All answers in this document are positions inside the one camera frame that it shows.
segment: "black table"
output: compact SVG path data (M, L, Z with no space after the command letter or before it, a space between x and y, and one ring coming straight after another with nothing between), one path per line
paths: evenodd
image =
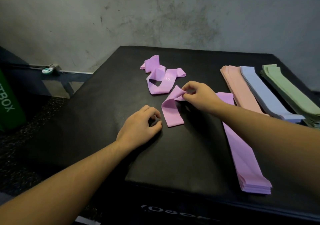
M142 106L161 110L167 94L152 96L146 84L147 75L139 69L144 60L156 54L160 56L161 65L181 67L186 72L186 77L176 80L178 86L194 80L206 83L215 92L229 92L220 73L222 66L254 66L259 74L262 65L277 64L293 84L319 104L308 88L272 54L121 46L27 144L26 159L42 167L65 168L112 143L126 118ZM175 215L165 211L174 208L178 215L184 214L180 214L181 218L203 216L226 221L232 216L228 218L217 209L226 207L234 211L238 207L242 209L239 216L255 210L259 216L269 213L320 221L319 200L289 181L257 152L262 173L273 185L272 195L242 192L221 121L196 110L190 112L184 103L177 105L185 124L168 128L164 122L162 132L124 163L124 167L129 167L122 170L125 178L118 175L130 186L127 190L148 194L149 204L139 200L143 195L134 198L139 200L141 210ZM153 195L154 205L150 204ZM178 197L172 202L163 200L174 195ZM191 200L197 206L183 205ZM156 207L157 202L166 207ZM215 204L211 210L210 202Z

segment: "stack of resistance bands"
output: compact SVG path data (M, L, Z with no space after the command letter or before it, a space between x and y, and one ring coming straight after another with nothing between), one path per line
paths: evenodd
M251 93L246 81L242 77L240 67L223 66L220 72L233 94L237 106L264 114Z
M297 114L306 118L304 122L310 127L320 129L320 108L284 77L276 64L263 65L262 69L262 76Z
M302 119L305 119L302 115L293 114L286 110L277 97L275 97L258 77L254 71L254 67L242 66L240 70L254 97L267 114L292 123L298 123L301 122Z
M233 94L218 92L224 102L234 105ZM252 148L249 147L229 126L223 123L229 142L232 159L236 168L242 191L259 194L271 194L272 185L260 170Z

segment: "forearm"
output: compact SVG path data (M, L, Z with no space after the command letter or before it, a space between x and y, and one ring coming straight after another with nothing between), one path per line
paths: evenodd
M216 106L212 114L270 163L320 196L319 130L225 103Z
M0 224L71 224L110 172L130 153L114 142L0 207Z

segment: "finger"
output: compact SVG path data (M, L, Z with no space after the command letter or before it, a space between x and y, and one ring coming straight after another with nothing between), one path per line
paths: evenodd
M195 95L183 94L182 98L184 98L187 102L192 103L192 100L195 98Z
M154 126L150 127L152 135L156 135L162 129L162 121L158 121Z
M145 105L144 107L142 107L142 108L140 109L140 111L144 112L144 111L148 110L149 108L150 108L150 106Z
M184 91L190 90L190 89L197 90L198 87L200 86L200 84L201 83L198 83L198 82L195 82L195 81L189 81L182 87L182 90L184 90Z
M156 115L157 118L161 118L160 112L157 109L155 109L154 107L150 107L144 113L148 119L154 115Z

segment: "right hand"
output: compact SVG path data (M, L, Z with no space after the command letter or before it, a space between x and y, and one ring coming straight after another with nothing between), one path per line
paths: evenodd
M182 90L195 90L195 93L184 94L182 97L198 110L214 114L215 107L224 104L206 84L189 81L182 87Z

